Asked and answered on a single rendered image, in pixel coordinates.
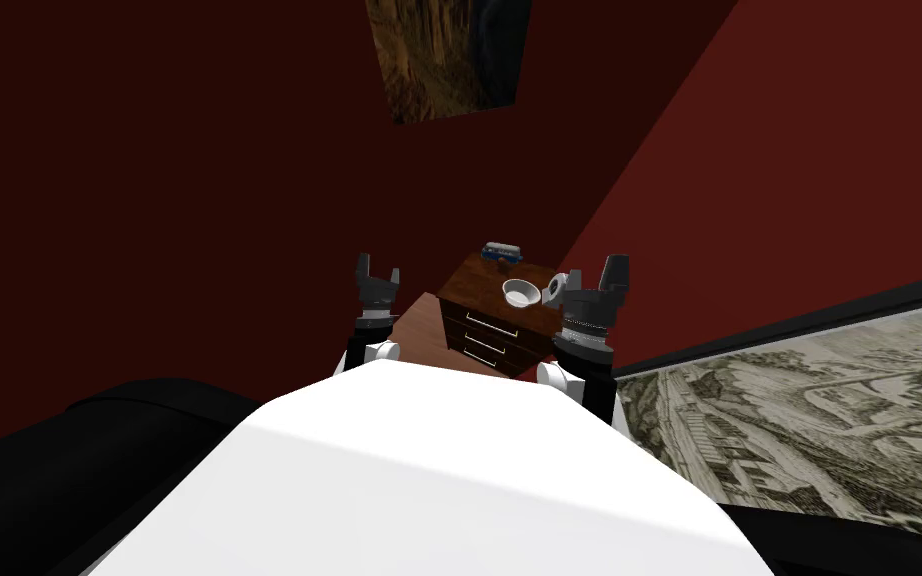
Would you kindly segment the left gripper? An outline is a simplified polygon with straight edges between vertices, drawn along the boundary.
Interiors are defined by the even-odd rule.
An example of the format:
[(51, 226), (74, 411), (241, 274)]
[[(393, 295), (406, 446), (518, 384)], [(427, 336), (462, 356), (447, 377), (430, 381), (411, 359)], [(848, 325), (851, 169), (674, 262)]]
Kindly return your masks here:
[(372, 279), (370, 276), (371, 257), (360, 253), (356, 264), (356, 283), (361, 301), (359, 321), (392, 321), (391, 306), (398, 294), (400, 270), (393, 268), (389, 280)]

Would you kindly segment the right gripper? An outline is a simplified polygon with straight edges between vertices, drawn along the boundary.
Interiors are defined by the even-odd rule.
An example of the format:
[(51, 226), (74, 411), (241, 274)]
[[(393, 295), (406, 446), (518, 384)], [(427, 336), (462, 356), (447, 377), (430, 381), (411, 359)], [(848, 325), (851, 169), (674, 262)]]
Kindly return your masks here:
[(573, 269), (565, 277), (561, 293), (563, 322), (597, 328), (612, 328), (625, 303), (630, 286), (627, 254), (607, 255), (598, 289), (582, 289), (582, 274)]

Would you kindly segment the white bowl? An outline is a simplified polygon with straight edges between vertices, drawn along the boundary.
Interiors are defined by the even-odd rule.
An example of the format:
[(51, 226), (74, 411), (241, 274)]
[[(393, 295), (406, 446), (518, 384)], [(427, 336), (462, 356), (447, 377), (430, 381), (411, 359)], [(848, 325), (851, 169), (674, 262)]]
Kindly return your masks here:
[(528, 308), (541, 300), (541, 291), (529, 281), (511, 278), (501, 288), (505, 302), (513, 308)]

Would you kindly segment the blue book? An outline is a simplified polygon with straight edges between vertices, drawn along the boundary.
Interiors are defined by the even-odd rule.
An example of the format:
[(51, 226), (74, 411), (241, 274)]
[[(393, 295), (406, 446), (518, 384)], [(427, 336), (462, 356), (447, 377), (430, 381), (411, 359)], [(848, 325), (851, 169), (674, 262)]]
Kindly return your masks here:
[(494, 261), (503, 268), (510, 268), (523, 259), (521, 249), (516, 245), (487, 242), (481, 248), (481, 257)]

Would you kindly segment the brown wooden drawer cabinet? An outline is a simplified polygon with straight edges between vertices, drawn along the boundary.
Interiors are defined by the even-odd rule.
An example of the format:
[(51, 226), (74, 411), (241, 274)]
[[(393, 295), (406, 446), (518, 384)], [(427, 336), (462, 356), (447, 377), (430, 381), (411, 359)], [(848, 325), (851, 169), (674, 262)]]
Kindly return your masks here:
[(554, 275), (552, 269), (527, 263), (502, 271), (498, 262), (469, 254), (437, 292), (447, 345), (508, 378), (533, 372), (553, 354), (561, 314), (540, 303), (511, 306), (503, 284), (521, 280), (544, 289)]

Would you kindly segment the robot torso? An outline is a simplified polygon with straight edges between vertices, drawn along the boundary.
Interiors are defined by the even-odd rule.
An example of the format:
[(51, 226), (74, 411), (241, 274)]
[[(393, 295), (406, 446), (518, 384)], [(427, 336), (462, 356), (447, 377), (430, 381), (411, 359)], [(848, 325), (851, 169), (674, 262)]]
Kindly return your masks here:
[(559, 390), (378, 360), (267, 402), (89, 576), (773, 576)]

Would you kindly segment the large black-framed grey picture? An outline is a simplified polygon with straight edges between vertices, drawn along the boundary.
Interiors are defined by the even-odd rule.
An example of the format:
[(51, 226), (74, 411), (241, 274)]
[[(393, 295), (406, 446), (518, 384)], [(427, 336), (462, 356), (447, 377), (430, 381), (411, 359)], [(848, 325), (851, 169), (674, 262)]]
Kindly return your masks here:
[(631, 438), (718, 503), (922, 535), (922, 306), (623, 376)]

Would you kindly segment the brown wall picture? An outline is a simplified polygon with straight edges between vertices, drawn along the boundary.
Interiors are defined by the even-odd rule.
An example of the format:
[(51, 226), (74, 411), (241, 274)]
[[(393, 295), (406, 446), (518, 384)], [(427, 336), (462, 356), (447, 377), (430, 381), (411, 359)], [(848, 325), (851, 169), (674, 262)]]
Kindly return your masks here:
[(365, 0), (391, 120), (514, 105), (532, 0)]

